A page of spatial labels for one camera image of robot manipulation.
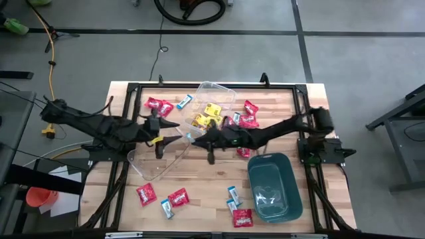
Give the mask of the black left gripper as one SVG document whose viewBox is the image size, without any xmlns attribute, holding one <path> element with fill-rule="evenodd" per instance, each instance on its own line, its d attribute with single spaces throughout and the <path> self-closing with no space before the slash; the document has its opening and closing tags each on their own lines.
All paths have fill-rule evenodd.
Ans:
<svg viewBox="0 0 425 239">
<path fill-rule="evenodd" d="M 145 143 L 152 141 L 159 136 L 160 129 L 179 127 L 179 123 L 168 121 L 159 115 L 158 110 L 152 109 L 151 111 L 152 118 L 145 118 L 145 121 L 142 124 L 133 122 L 131 124 L 131 129 L 133 130 L 133 135 L 131 137 L 132 143 Z M 163 141 L 160 141 L 155 144 L 155 156 L 157 159 L 162 159 L 165 147 L 170 143 L 182 138 L 181 135 L 164 137 Z"/>
</svg>

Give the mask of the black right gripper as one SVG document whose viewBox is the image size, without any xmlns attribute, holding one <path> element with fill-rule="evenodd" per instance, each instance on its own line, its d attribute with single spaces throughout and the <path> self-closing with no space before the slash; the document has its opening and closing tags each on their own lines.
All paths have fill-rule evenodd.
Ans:
<svg viewBox="0 0 425 239">
<path fill-rule="evenodd" d="M 238 126 L 225 129 L 209 128 L 204 135 L 195 138 L 193 145 L 206 149 L 207 161 L 210 165 L 214 165 L 214 148 L 246 147 L 248 146 L 248 132 Z"/>
</svg>

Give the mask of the clear plastic bin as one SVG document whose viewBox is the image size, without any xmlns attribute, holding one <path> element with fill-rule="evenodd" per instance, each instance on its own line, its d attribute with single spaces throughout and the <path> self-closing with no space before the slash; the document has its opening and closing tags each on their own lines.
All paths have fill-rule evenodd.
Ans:
<svg viewBox="0 0 425 239">
<path fill-rule="evenodd" d="M 187 154 L 190 142 L 181 136 L 165 147 L 162 159 L 156 158 L 155 144 L 148 141 L 137 143 L 135 149 L 128 153 L 127 160 L 145 181 L 157 181 L 174 169 Z"/>
<path fill-rule="evenodd" d="M 192 134 L 193 137 L 201 136 L 207 132 L 205 130 L 199 130 L 192 126 L 192 122 L 197 114 L 208 115 L 204 113 L 204 109 L 207 103 L 214 103 L 219 105 L 222 110 L 220 116 L 229 116 L 233 104 L 236 101 L 236 92 L 219 84 L 213 82 L 202 82 L 196 92 L 191 94 L 193 99 L 182 109 L 181 115 L 183 117 L 184 126 L 187 131 Z"/>
</svg>

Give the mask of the teal plastic bin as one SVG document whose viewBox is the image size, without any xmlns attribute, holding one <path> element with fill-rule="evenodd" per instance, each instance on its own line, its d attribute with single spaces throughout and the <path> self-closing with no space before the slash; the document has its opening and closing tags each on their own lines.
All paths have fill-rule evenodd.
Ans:
<svg viewBox="0 0 425 239">
<path fill-rule="evenodd" d="M 302 215 L 303 205 L 288 156 L 269 153 L 252 157 L 248 180 L 256 214 L 264 222 L 289 222 Z"/>
</svg>

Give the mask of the yellow plug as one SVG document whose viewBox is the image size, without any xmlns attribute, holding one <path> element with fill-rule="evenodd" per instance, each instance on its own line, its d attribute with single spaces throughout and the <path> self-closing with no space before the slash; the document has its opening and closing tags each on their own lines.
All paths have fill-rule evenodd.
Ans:
<svg viewBox="0 0 425 239">
<path fill-rule="evenodd" d="M 56 131 L 51 123 L 49 123 L 47 127 L 41 131 L 41 133 L 48 139 L 54 139 L 56 136 Z"/>
</svg>

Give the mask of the white paper sheet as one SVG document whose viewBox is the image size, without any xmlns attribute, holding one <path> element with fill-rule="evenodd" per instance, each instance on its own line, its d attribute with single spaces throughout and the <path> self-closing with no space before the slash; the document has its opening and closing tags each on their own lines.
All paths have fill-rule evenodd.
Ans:
<svg viewBox="0 0 425 239">
<path fill-rule="evenodd" d="M 65 179 L 70 179 L 72 181 L 81 182 L 82 181 L 82 174 L 81 173 L 70 173 L 68 171 L 67 166 L 62 166 L 59 168 L 56 168 L 54 170 L 51 170 L 49 172 L 49 175 L 55 175 L 58 177 L 62 177 Z M 50 212 L 51 217 L 59 216 L 62 214 L 66 214 L 69 212 L 74 212 L 78 210 L 78 205 L 80 202 L 80 196 L 70 193 L 58 193 L 58 199 L 52 206 L 40 206 L 39 212 L 41 214 L 44 214 L 45 212 Z"/>
</svg>

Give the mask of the black metal beam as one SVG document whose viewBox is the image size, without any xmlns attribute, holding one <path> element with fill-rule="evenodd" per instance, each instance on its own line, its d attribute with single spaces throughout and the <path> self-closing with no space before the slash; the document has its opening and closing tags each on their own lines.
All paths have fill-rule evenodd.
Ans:
<svg viewBox="0 0 425 239">
<path fill-rule="evenodd" d="M 75 195 L 79 195 L 82 190 L 81 182 L 34 171 L 19 165 L 11 165 L 9 167 L 3 182 L 6 184 L 26 185 Z"/>
</svg>

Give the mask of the black tripod stand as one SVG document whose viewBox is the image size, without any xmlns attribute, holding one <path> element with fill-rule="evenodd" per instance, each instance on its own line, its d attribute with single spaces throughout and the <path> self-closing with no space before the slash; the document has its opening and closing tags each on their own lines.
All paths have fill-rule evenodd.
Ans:
<svg viewBox="0 0 425 239">
<path fill-rule="evenodd" d="M 44 52 L 49 53 L 54 48 L 54 43 L 59 39 L 63 37 L 74 37 L 78 38 L 80 35 L 75 33 L 64 33 L 61 31 L 57 31 L 52 25 L 50 25 L 44 17 L 37 11 L 35 8 L 34 2 L 38 0 L 25 0 L 26 4 L 31 8 L 33 13 L 35 14 L 36 18 L 39 20 L 41 25 L 43 26 L 43 31 L 48 36 L 48 43 L 45 47 Z"/>
</svg>

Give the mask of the orange bucket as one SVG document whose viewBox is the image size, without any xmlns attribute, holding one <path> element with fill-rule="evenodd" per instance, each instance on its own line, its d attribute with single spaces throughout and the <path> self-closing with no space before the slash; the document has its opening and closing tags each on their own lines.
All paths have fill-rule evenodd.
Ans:
<svg viewBox="0 0 425 239">
<path fill-rule="evenodd" d="M 58 199 L 58 191 L 52 191 L 39 187 L 30 187 L 25 200 L 31 207 L 52 206 Z"/>
</svg>

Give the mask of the grey side table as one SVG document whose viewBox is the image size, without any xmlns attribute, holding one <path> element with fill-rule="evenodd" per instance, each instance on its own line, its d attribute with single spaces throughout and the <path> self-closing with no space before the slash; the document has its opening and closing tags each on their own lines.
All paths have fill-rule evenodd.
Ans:
<svg viewBox="0 0 425 239">
<path fill-rule="evenodd" d="M 0 187 L 13 162 L 36 94 L 30 91 L 0 92 Z"/>
</svg>

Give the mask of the black flat bar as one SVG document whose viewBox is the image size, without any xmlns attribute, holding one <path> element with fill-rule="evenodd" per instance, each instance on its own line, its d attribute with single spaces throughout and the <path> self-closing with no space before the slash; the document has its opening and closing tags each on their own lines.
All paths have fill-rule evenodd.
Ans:
<svg viewBox="0 0 425 239">
<path fill-rule="evenodd" d="M 31 80 L 33 76 L 34 76 L 33 72 L 0 70 L 0 78 L 4 78 L 4 79 Z"/>
</svg>

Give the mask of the black metal table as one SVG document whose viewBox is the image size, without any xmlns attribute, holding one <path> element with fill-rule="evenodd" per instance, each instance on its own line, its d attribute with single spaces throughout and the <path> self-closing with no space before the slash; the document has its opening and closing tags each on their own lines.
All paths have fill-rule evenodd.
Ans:
<svg viewBox="0 0 425 239">
<path fill-rule="evenodd" d="M 404 102 L 368 123 L 369 131 L 385 127 L 406 182 L 389 188 L 391 193 L 425 189 L 425 175 L 417 162 L 425 162 L 425 84 L 411 91 Z"/>
</svg>

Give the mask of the black aluminium table frame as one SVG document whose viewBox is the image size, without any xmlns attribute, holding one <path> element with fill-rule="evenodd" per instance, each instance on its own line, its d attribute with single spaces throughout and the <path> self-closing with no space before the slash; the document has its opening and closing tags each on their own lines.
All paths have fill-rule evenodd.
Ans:
<svg viewBox="0 0 425 239">
<path fill-rule="evenodd" d="M 114 96 L 112 112 L 123 112 L 128 85 L 146 83 L 147 86 L 158 86 L 154 82 L 118 82 L 110 83 L 107 100 Z M 171 89 L 170 83 L 164 83 L 163 87 L 144 87 L 141 95 L 141 114 L 146 114 L 147 109 L 143 103 L 148 97 L 168 100 L 173 104 L 178 103 L 186 94 L 196 92 L 200 82 L 195 82 L 196 88 L 183 87 Z M 280 120 L 289 118 L 295 112 L 292 91 L 275 89 L 275 86 L 296 86 L 295 84 L 276 83 L 270 88 L 264 83 L 236 83 L 242 86 L 233 89 L 237 92 L 232 113 L 243 112 L 245 100 L 250 100 L 260 110 L 257 120 L 261 127 L 267 127 Z M 329 103 L 324 84 L 301 84 L 305 86 L 311 107 L 320 106 L 329 109 Z M 237 157 L 233 150 L 215 151 L 216 164 L 209 165 L 206 157 L 207 152 L 188 149 L 186 157 L 182 158 L 178 165 L 172 168 L 168 174 L 158 181 L 153 181 L 153 188 L 157 194 L 157 201 L 142 207 L 135 190 L 146 184 L 141 176 L 130 166 L 127 183 L 124 189 L 124 203 L 122 206 L 119 230 L 138 231 L 207 231 L 207 232 L 313 232 L 313 220 L 311 218 L 311 206 L 307 190 L 307 182 L 303 165 L 298 159 L 296 140 L 298 134 L 293 133 L 269 142 L 267 153 L 282 152 L 289 157 L 294 170 L 303 203 L 302 215 L 294 221 L 280 224 L 262 222 L 254 212 L 252 193 L 247 177 L 247 162 Z M 112 163 L 99 162 L 87 177 L 84 194 L 82 196 L 78 224 L 83 225 L 99 207 L 105 198 Z M 324 183 L 328 199 L 345 222 L 356 228 L 355 217 L 347 188 L 346 178 L 336 165 L 323 165 Z M 242 208 L 252 208 L 254 226 L 250 228 L 234 228 L 226 201 L 230 198 L 227 188 L 235 186 L 242 197 Z M 175 216 L 167 220 L 161 208 L 160 202 L 176 190 L 185 187 L 190 198 L 190 204 L 173 210 Z"/>
</svg>

